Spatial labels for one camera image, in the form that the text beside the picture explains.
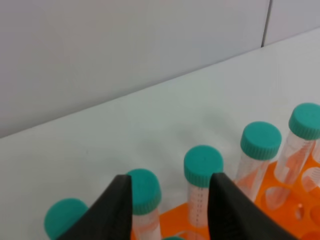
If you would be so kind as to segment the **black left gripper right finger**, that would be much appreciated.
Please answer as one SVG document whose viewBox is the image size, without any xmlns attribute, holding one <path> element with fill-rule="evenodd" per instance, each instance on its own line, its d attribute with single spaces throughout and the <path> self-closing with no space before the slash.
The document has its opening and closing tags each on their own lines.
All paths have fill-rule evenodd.
<svg viewBox="0 0 320 240">
<path fill-rule="evenodd" d="M 210 178 L 207 206 L 211 240 L 295 240 L 264 214 L 225 173 Z"/>
</svg>

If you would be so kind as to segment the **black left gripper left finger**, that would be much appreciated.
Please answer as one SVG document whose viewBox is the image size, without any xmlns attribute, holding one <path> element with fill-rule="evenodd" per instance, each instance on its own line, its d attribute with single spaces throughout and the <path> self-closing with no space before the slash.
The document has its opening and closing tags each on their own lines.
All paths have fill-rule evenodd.
<svg viewBox="0 0 320 240">
<path fill-rule="evenodd" d="M 130 240 L 132 234 L 132 178 L 114 177 L 95 203 L 59 240 Z"/>
</svg>

